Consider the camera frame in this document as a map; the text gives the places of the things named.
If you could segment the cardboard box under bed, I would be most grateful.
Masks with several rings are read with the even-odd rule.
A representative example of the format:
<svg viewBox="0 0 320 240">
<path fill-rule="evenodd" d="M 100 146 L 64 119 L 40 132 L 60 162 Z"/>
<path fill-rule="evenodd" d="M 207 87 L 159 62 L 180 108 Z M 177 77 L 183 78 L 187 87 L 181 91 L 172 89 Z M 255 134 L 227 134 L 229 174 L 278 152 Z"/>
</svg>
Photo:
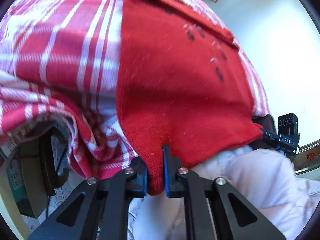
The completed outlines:
<svg viewBox="0 0 320 240">
<path fill-rule="evenodd" d="M 7 175 L 20 214 L 39 218 L 55 190 L 65 184 L 69 177 L 69 169 L 62 167 L 66 150 L 67 138 L 55 126 L 19 145 L 1 146 L 1 171 Z"/>
</svg>

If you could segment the red knitted sweater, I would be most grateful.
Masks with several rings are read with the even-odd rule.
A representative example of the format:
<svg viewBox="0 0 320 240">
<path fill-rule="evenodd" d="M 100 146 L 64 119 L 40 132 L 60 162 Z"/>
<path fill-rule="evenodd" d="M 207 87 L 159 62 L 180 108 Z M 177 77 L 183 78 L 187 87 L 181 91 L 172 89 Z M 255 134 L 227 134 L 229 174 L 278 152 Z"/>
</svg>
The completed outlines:
<svg viewBox="0 0 320 240">
<path fill-rule="evenodd" d="M 258 140 L 254 100 L 233 35 L 179 0 L 123 0 L 117 116 L 164 188 L 162 146 L 184 167 Z"/>
</svg>

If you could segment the red white plaid bedspread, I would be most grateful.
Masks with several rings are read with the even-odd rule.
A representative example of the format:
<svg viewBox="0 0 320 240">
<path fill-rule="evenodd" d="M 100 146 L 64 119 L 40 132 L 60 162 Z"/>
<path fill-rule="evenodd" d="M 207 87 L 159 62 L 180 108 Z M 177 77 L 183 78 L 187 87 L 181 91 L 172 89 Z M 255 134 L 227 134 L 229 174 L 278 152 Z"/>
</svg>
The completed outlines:
<svg viewBox="0 0 320 240">
<path fill-rule="evenodd" d="M 203 0 L 179 1 L 228 30 Z M 67 160 L 82 177 L 109 178 L 139 156 L 117 116 L 122 19 L 123 0 L 13 2 L 1 21 L 1 145 L 17 145 L 37 123 L 55 120 L 67 128 Z M 233 42 L 252 117 L 265 116 L 263 85 Z"/>
</svg>

